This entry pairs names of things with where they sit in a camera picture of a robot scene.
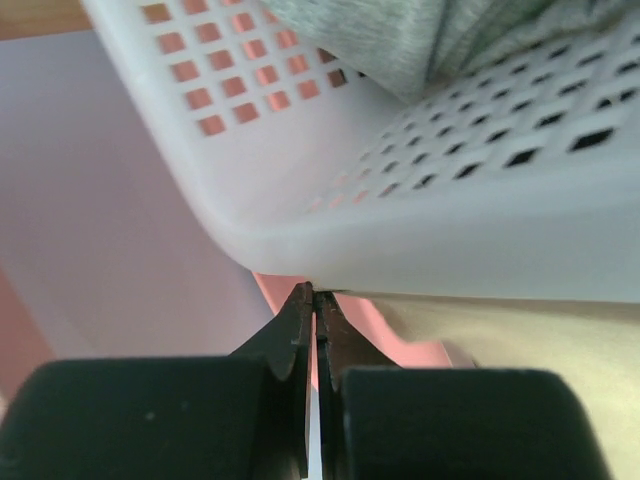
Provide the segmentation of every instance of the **wooden surface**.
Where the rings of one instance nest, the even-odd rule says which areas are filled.
[[[80,0],[0,0],[0,40],[89,28]]]

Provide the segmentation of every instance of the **plastic basket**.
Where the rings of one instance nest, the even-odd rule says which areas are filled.
[[[420,105],[250,0],[85,0],[196,216],[324,287],[638,301],[640,18]]]

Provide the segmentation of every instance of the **beige surface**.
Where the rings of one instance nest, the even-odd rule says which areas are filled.
[[[562,375],[586,407],[615,477],[639,478],[640,305],[374,300],[406,340],[448,340],[481,366]]]
[[[0,0],[0,40],[89,28],[80,0]]]

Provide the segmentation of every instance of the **white wall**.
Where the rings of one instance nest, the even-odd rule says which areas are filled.
[[[95,35],[0,42],[0,264],[59,356],[225,353],[271,313]]]

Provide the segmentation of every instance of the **gray cloth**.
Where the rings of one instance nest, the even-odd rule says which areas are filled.
[[[411,103],[527,46],[608,21],[639,0],[263,0],[309,38]]]

